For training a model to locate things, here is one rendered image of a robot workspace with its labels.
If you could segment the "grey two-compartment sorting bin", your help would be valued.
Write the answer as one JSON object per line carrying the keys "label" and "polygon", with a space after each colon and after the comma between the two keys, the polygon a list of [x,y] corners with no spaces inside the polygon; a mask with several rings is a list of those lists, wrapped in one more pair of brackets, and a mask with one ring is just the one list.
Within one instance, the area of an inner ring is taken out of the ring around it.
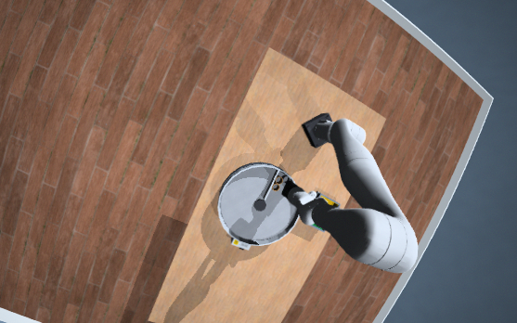
{"label": "grey two-compartment sorting bin", "polygon": [[[333,205],[333,206],[336,206],[336,207],[340,207],[339,202],[337,202],[337,201],[335,201],[335,200],[332,200],[331,198],[329,198],[329,197],[327,197],[327,196],[323,195],[322,193],[320,193],[320,192],[318,192],[318,191],[316,192],[316,194],[317,194],[317,195],[316,195],[316,198],[317,198],[317,197],[323,197],[323,198],[325,198],[325,199],[327,200],[328,204]],[[314,226],[314,225],[310,225],[310,226],[311,226],[311,227],[314,227],[314,228],[316,228],[316,229],[318,229],[318,230],[320,230],[320,231],[322,231],[322,232],[325,232],[325,230],[324,230],[324,229],[322,229],[321,227],[317,226],[316,224],[315,224],[315,226]]]}

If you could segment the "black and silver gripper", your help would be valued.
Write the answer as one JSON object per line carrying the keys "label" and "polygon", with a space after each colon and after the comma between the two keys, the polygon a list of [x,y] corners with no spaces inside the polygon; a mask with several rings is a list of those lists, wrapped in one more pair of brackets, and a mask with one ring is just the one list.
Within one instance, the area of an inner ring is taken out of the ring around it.
{"label": "black and silver gripper", "polygon": [[[295,183],[291,182],[291,181],[287,181],[285,187],[283,188],[281,194],[283,195],[283,197],[285,197],[290,204],[293,205],[293,202],[292,202],[292,199],[293,199],[293,196],[297,193],[297,192],[300,192],[300,191],[304,191],[303,188],[301,187],[298,187]],[[305,191],[304,191],[305,192]],[[316,197],[316,192],[315,191],[310,191],[309,193],[310,196],[313,197],[313,199]],[[294,205],[293,205],[294,206]]]}

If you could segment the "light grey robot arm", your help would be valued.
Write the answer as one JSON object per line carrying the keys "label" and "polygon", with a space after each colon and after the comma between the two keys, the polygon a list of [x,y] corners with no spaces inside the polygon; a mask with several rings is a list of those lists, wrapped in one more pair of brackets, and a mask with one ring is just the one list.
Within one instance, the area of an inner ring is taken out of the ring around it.
{"label": "light grey robot arm", "polygon": [[362,208],[341,209],[322,197],[313,199],[300,191],[292,202],[302,222],[329,232],[350,257],[362,264],[392,273],[407,272],[418,256],[417,239],[377,163],[362,145],[365,130],[347,119],[320,120],[314,136],[332,144],[343,185]]}

